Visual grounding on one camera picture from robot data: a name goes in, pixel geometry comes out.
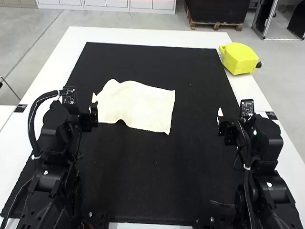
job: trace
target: white cabinet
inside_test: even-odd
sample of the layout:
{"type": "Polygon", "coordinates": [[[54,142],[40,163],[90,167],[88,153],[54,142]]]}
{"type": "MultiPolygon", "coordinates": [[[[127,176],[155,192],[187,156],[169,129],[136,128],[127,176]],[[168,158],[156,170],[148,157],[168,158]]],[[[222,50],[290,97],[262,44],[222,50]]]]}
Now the white cabinet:
{"type": "Polygon", "coordinates": [[[35,0],[41,9],[175,14],[176,0],[35,0]]]}
{"type": "Polygon", "coordinates": [[[106,0],[107,7],[128,7],[127,0],[106,0]]]}
{"type": "Polygon", "coordinates": [[[174,0],[152,0],[152,8],[159,10],[174,10],[174,0]]]}
{"type": "Polygon", "coordinates": [[[61,5],[81,6],[81,0],[59,0],[61,5]]]}
{"type": "Polygon", "coordinates": [[[38,4],[59,5],[59,0],[38,0],[38,4]]]}
{"type": "Polygon", "coordinates": [[[106,0],[84,0],[85,6],[106,6],[106,0]]]}
{"type": "Polygon", "coordinates": [[[152,9],[153,0],[131,0],[131,8],[152,9]]]}

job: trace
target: black cable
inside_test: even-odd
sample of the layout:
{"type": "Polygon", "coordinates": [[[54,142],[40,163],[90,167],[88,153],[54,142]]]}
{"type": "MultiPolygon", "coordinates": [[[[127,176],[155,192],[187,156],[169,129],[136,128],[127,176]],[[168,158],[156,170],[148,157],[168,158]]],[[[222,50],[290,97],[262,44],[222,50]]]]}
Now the black cable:
{"type": "Polygon", "coordinates": [[[24,185],[22,185],[22,187],[19,189],[17,195],[15,196],[15,199],[13,200],[13,203],[12,203],[11,206],[10,206],[10,209],[9,209],[9,211],[8,211],[8,213],[7,213],[7,215],[6,215],[6,217],[5,217],[5,218],[3,219],[3,221],[2,221],[2,224],[1,224],[0,229],[5,229],[6,224],[7,224],[7,222],[8,222],[8,219],[9,219],[9,217],[10,217],[11,211],[12,211],[12,209],[13,209],[15,203],[16,203],[17,198],[19,197],[19,195],[20,195],[20,193],[23,191],[23,189],[24,189],[31,181],[32,181],[32,178],[29,179],[29,180],[28,180],[24,185]]]}
{"type": "Polygon", "coordinates": [[[59,90],[59,91],[51,91],[39,96],[33,103],[32,107],[30,108],[30,114],[28,119],[28,135],[30,139],[30,144],[33,148],[34,156],[39,157],[41,155],[40,149],[36,140],[35,136],[35,129],[34,129],[34,119],[37,112],[38,107],[47,99],[56,97],[58,95],[67,94],[66,90],[59,90]]]}
{"type": "Polygon", "coordinates": [[[246,146],[247,146],[247,155],[246,155],[246,161],[245,163],[245,171],[244,171],[244,194],[245,194],[245,200],[246,200],[246,205],[248,208],[248,213],[249,213],[249,220],[250,220],[250,229],[255,229],[254,225],[254,212],[253,212],[253,207],[252,207],[252,202],[251,202],[251,196],[250,196],[250,190],[249,190],[249,177],[252,179],[252,173],[249,170],[251,168],[251,141],[249,138],[249,135],[245,131],[245,129],[242,127],[240,124],[239,120],[236,119],[237,122],[237,129],[239,132],[243,135],[246,146]]]}

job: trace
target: gray floor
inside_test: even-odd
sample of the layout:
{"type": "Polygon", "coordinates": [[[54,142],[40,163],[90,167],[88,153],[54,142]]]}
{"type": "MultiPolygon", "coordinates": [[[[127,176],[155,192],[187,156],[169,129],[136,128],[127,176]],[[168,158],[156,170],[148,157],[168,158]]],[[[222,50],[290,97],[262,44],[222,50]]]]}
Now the gray floor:
{"type": "MultiPolygon", "coordinates": [[[[283,124],[295,147],[305,161],[305,42],[261,41],[251,29],[253,13],[249,13],[242,32],[220,27],[234,42],[249,45],[265,65],[253,76],[283,124]]],[[[0,75],[19,97],[41,70],[44,63],[69,26],[186,30],[190,27],[182,4],[175,15],[125,12],[38,10],[0,8],[0,75]]],[[[282,23],[271,25],[268,36],[287,33],[282,23]]],[[[213,31],[204,26],[195,31],[213,31]]],[[[0,90],[0,104],[18,104],[16,96],[6,87],[0,90]]]]}

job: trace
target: white towel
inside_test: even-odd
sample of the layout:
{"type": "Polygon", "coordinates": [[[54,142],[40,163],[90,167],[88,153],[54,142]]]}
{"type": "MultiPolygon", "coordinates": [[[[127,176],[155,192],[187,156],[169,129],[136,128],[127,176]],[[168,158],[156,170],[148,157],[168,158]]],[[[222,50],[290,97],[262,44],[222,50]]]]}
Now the white towel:
{"type": "Polygon", "coordinates": [[[96,101],[100,123],[122,119],[131,128],[170,133],[175,91],[112,79],[100,93],[93,93],[92,102],[96,101]]]}

